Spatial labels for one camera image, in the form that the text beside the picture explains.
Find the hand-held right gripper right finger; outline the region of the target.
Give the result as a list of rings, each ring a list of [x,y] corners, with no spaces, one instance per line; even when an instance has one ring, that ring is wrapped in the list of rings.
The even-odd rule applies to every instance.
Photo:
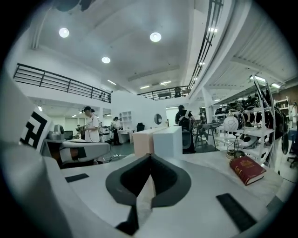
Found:
[[[278,175],[266,168],[262,179],[244,185],[223,152],[186,154],[170,159],[191,177],[187,195],[171,207],[154,208],[139,238],[255,238],[272,218],[267,205],[278,191]],[[217,196],[229,193],[257,223],[240,232]]]

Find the white cubby bookshelf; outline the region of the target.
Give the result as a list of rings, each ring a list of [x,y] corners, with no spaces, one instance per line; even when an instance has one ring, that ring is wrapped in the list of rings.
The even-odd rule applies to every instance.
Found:
[[[130,123],[132,122],[132,112],[124,111],[119,113],[119,120],[121,123]]]

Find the person's light blue shirt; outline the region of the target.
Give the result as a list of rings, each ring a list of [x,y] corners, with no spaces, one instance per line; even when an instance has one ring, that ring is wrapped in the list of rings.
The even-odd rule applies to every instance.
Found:
[[[0,142],[18,142],[34,105],[7,72],[0,75]]]

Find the white box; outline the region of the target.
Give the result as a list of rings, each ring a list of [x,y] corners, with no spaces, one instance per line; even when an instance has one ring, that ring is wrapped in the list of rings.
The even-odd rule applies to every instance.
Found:
[[[153,133],[154,154],[161,158],[178,158],[183,155],[182,129],[171,126]]]

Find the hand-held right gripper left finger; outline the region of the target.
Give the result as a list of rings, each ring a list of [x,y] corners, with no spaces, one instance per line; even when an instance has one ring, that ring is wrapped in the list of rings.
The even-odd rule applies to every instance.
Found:
[[[102,165],[62,169],[61,173],[64,177],[87,174],[87,178],[70,182],[69,185],[93,213],[112,227],[116,227],[128,220],[130,206],[117,203],[106,189],[105,181],[111,172],[135,160],[135,155],[131,154],[121,160]]]

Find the white round appliance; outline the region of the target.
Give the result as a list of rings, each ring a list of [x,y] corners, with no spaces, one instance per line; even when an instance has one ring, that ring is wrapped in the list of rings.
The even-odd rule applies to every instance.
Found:
[[[239,141],[239,145],[243,148],[250,148],[254,147],[257,142],[258,139],[256,136],[247,135]]]

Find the white metal shelf rack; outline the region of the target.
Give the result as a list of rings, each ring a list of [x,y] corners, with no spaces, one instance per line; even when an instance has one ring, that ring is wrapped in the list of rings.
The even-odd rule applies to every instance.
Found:
[[[264,78],[258,77],[256,75],[250,76],[250,82],[254,84],[254,87],[253,87],[254,91],[249,93],[248,96],[253,97],[255,93],[257,93],[259,95],[259,98],[261,98],[262,97],[261,92],[268,91],[271,99],[271,104],[272,104],[271,108],[274,108],[276,105],[274,104],[275,101],[271,93],[271,88],[275,87],[276,84],[269,84]],[[239,98],[234,102],[247,99],[248,96],[245,98]],[[223,126],[224,122],[219,121],[218,118],[216,118],[216,115],[214,115],[213,118],[215,122],[219,125],[218,127],[215,128],[215,132],[216,132],[215,143],[227,150],[227,146],[240,135],[242,130],[237,130],[234,132],[225,132],[224,126]],[[247,155],[261,165],[264,164],[266,166],[273,166],[274,165],[273,159],[276,157],[276,154],[277,154],[276,150],[278,149],[278,140],[281,137],[278,139],[275,139],[274,138],[275,129],[266,128],[264,122],[261,122],[261,126],[262,126],[261,128],[248,127],[247,130],[245,130],[244,134],[238,140],[238,142],[247,135],[256,136],[258,139],[258,142],[255,144],[254,147],[250,147],[250,148],[243,148],[239,145],[239,149],[238,149],[239,153],[237,154],[237,156],[240,156],[242,154]]]

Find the red hardcover book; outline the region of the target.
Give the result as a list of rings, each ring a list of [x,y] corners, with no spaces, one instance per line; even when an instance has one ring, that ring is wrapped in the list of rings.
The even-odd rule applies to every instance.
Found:
[[[266,173],[265,168],[247,156],[232,159],[229,165],[245,186],[261,180]]]

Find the gold lamp with white globe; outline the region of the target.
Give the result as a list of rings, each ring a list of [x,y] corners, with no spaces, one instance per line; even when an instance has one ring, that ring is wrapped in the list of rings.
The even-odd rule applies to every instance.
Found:
[[[242,118],[241,125],[243,126],[242,132],[240,135],[227,146],[227,158],[230,160],[236,159],[237,154],[239,153],[239,142],[238,140],[242,137],[245,132],[245,118],[242,112],[236,109],[230,109],[228,112],[228,116],[223,121],[223,128],[225,132],[234,132],[238,130],[239,121],[238,118],[235,117],[234,112],[239,114]]]

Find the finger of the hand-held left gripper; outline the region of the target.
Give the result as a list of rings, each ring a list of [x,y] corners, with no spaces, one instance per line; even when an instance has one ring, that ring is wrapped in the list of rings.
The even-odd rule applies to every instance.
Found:
[[[61,148],[84,148],[86,154],[107,154],[110,152],[110,144],[101,142],[64,141]]]
[[[60,149],[60,158],[63,165],[98,165],[96,159],[87,156],[84,148]]]

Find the black metal railing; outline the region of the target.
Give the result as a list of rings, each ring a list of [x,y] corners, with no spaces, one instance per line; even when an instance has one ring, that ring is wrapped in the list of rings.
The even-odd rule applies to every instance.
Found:
[[[18,83],[44,87],[111,103],[111,93],[69,77],[18,63],[13,75]]]
[[[146,93],[140,93],[139,96],[151,100],[163,100],[186,97],[190,94],[195,83],[198,82],[198,76],[201,73],[203,66],[205,65],[205,59],[208,55],[210,48],[212,47],[213,38],[215,37],[215,34],[218,32],[217,24],[219,22],[223,6],[224,0],[209,0],[209,8],[207,14],[206,27],[203,34],[203,40],[189,84],[185,86],[169,87],[160,90],[153,90]]]

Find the row of black bags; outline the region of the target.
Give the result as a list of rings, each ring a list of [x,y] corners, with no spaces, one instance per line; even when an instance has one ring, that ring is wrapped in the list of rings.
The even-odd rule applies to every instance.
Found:
[[[228,118],[228,114],[232,113],[238,121],[238,127],[234,130],[247,130],[248,127],[261,128],[261,122],[265,123],[268,129],[275,129],[275,139],[284,136],[288,131],[287,117],[278,108],[271,108],[271,99],[269,92],[261,92],[259,95],[248,96],[247,99],[228,103],[225,106],[219,107],[215,111],[216,118],[219,121],[224,121]]]

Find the pink box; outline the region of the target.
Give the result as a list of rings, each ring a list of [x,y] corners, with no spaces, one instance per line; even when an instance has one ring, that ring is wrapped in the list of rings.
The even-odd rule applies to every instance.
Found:
[[[133,134],[134,152],[137,158],[141,158],[146,154],[154,153],[153,134],[167,127],[156,127]]]

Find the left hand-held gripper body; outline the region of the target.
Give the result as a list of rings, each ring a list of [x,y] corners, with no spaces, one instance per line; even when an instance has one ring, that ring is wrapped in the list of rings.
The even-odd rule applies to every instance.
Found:
[[[51,118],[35,108],[31,113],[20,138],[20,143],[34,148],[44,157],[54,158],[61,169],[67,168],[62,161],[60,148],[64,139],[63,126],[53,125]]]

